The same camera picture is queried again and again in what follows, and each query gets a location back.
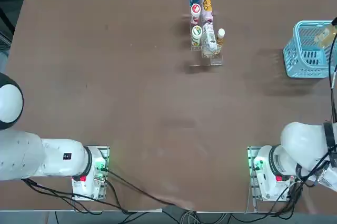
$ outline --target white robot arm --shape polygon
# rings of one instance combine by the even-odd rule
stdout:
[[[11,129],[23,104],[17,83],[0,73],[0,180],[69,176],[74,193],[98,199],[105,178],[100,168],[107,165],[101,151],[70,139],[41,139]]]
[[[275,201],[297,177],[305,177],[328,152],[328,142],[334,143],[337,125],[288,124],[281,133],[281,145],[263,146],[254,159],[254,169],[263,200]],[[336,156],[327,155],[321,169],[309,180],[337,191]]]

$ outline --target floor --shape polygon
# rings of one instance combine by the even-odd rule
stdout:
[[[181,209],[167,208],[166,212],[171,214],[175,219],[179,220],[183,211]],[[199,214],[200,219],[205,223],[212,223],[218,217],[219,213],[202,213]],[[252,214],[236,214],[237,218],[241,220],[254,220],[260,216]],[[125,215],[121,212],[104,212],[99,216],[82,215],[80,213],[74,212],[58,212],[58,221],[60,224],[117,224],[125,219]],[[227,223],[228,216],[222,221],[221,224]],[[278,218],[266,218],[264,220],[258,221],[260,224],[281,224],[285,223],[285,220]],[[304,214],[294,214],[294,216],[287,221],[287,224],[315,224],[315,223],[333,224],[337,222],[337,216],[309,216]],[[34,223],[34,224],[57,224],[54,212],[0,212],[0,223],[1,224],[19,224],[19,223]],[[163,213],[148,213],[133,222],[134,224],[174,224],[176,223],[170,217]],[[230,224],[238,224],[240,222],[230,220]]]

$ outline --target red label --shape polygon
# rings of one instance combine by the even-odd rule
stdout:
[[[199,4],[193,4],[192,5],[192,11],[195,12],[195,13],[198,13],[200,11]]]

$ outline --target bottle cap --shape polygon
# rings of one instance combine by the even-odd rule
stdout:
[[[202,35],[202,29],[200,26],[196,25],[192,28],[192,36],[195,38],[200,38]]]
[[[191,15],[193,17],[199,17],[201,11],[201,7],[199,4],[193,4],[191,7]]]
[[[335,17],[335,19],[331,22],[331,24],[332,24],[333,26],[336,26],[336,25],[337,25],[337,17]]]
[[[223,38],[225,36],[225,30],[220,28],[219,31],[217,32],[218,38]]]

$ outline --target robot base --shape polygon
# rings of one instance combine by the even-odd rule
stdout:
[[[75,181],[72,178],[73,193],[93,199],[105,199],[107,172],[98,168],[108,168],[110,147],[88,146],[88,148],[92,154],[92,165],[89,174],[81,177],[80,181]],[[74,196],[73,199],[90,201],[90,199],[78,196]]]
[[[273,174],[269,165],[269,152],[271,149],[272,147],[268,145],[261,147],[254,159],[253,169],[259,182],[262,200],[264,201],[276,201],[291,182],[291,179],[282,181]],[[289,189],[286,189],[278,201],[287,201],[288,191]]]

